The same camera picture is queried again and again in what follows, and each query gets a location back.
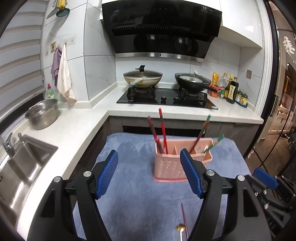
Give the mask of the green chopstick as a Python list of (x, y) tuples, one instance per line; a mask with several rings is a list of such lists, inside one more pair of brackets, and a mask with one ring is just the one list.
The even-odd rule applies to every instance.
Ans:
[(220, 141), (222, 141), (225, 138), (224, 134), (222, 134), (219, 138), (217, 138), (217, 140), (215, 140), (210, 146), (208, 146), (207, 148), (205, 148), (203, 150), (203, 153), (207, 153), (208, 151), (210, 151), (213, 147), (215, 147)]

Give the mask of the small gold spoon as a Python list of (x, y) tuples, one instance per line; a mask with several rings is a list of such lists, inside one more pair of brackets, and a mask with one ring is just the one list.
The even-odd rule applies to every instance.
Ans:
[(176, 230), (179, 233), (180, 241), (183, 241), (183, 232), (185, 231), (186, 226), (183, 223), (180, 223), (176, 226)]

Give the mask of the bright red chopstick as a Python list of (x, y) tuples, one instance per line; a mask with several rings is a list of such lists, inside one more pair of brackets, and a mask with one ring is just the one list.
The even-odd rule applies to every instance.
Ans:
[(165, 123), (164, 123), (163, 113), (161, 108), (159, 108), (159, 117), (161, 120), (162, 134), (164, 138), (164, 149), (166, 154), (168, 154), (169, 152), (168, 152), (168, 145), (167, 145), (166, 129), (165, 129)]

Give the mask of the pink perforated utensil basket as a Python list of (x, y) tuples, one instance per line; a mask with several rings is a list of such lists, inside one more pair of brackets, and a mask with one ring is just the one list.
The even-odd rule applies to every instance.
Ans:
[[(180, 162), (180, 152), (182, 149), (190, 150), (194, 142), (194, 138), (170, 138), (167, 140), (167, 153), (161, 154), (156, 150), (153, 170), (154, 180), (165, 183), (187, 181)], [(191, 152), (193, 160), (200, 161), (204, 166), (207, 166), (213, 157), (210, 151), (206, 153), (203, 153), (203, 151), (211, 144), (213, 144), (211, 138), (201, 138)]]

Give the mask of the black gas stove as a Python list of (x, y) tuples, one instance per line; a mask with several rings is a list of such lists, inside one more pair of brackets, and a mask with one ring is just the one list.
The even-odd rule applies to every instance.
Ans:
[(156, 105), (176, 105), (191, 108), (208, 108), (217, 110), (204, 92), (190, 94), (186, 90), (170, 88), (134, 88), (130, 87), (120, 97), (117, 103), (122, 104), (156, 104)]

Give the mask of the steel mixing bowl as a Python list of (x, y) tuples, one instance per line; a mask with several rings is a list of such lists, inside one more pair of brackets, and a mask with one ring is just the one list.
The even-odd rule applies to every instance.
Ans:
[(46, 99), (28, 109), (25, 118), (34, 130), (47, 128), (58, 118), (58, 100)]

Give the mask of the dark soy sauce bottle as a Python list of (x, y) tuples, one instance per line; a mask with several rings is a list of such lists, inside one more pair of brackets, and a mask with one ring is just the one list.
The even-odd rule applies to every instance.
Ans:
[(234, 77), (232, 80), (229, 81), (229, 84), (227, 85), (225, 89), (224, 97), (227, 102), (230, 104), (234, 104), (236, 99), (236, 94), (238, 92), (239, 83), (237, 81), (237, 77)]

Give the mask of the white hanging towel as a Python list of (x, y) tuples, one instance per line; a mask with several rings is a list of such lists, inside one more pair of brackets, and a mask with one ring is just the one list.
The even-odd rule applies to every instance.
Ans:
[(57, 78), (57, 90), (70, 106), (73, 106), (77, 102), (72, 88), (72, 79), (70, 76), (70, 69), (67, 60), (66, 45), (63, 45), (62, 48)]

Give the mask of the beige wok with lid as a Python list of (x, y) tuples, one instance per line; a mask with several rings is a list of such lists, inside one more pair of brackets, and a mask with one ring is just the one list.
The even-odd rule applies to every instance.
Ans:
[(123, 77), (132, 87), (149, 88), (158, 84), (163, 74), (157, 71), (145, 70), (145, 66), (140, 65), (135, 70), (124, 73)]

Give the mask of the black wok with lid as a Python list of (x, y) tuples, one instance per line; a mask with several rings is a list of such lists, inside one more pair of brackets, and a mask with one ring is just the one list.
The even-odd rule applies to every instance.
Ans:
[(190, 93), (199, 93), (205, 89), (209, 90), (211, 85), (210, 79), (194, 73), (176, 73), (175, 80), (180, 88)]

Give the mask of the green dish soap bottle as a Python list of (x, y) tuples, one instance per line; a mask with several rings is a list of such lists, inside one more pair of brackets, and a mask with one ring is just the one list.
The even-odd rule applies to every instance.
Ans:
[(47, 91), (46, 91), (46, 94), (48, 96), (49, 99), (55, 99), (55, 93), (53, 91), (53, 89), (51, 88), (51, 85), (48, 83), (47, 84)]

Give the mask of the yellow seasoning packet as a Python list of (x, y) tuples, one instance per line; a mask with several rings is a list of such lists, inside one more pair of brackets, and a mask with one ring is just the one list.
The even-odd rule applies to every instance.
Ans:
[(219, 77), (220, 77), (220, 75), (218, 73), (213, 72), (211, 85), (217, 86), (218, 85), (218, 81), (219, 81)]

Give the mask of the clear plastic oil bottle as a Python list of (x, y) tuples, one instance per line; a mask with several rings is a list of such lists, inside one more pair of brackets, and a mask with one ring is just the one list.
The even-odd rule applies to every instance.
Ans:
[(225, 89), (228, 85), (229, 78), (228, 78), (228, 73), (224, 72), (224, 74), (219, 78), (217, 86), (220, 89)]

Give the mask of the chrome faucet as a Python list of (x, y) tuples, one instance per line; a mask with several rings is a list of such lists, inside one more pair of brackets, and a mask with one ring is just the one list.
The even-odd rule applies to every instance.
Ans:
[[(6, 153), (10, 158), (13, 158), (15, 156), (15, 149), (13, 148), (13, 145), (11, 143), (13, 133), (10, 133), (6, 140), (3, 140), (1, 137), (1, 145), (4, 147)], [(18, 133), (18, 139), (20, 140), (21, 144), (25, 144), (25, 139), (23, 138), (21, 133)]]

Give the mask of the teal hanging strainer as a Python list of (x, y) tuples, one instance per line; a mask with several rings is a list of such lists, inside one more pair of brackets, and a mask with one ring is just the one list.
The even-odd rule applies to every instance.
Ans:
[(69, 14), (70, 10), (67, 6), (66, 0), (58, 0), (53, 3), (53, 10), (48, 14), (47, 19), (56, 15), (57, 17), (63, 17)]

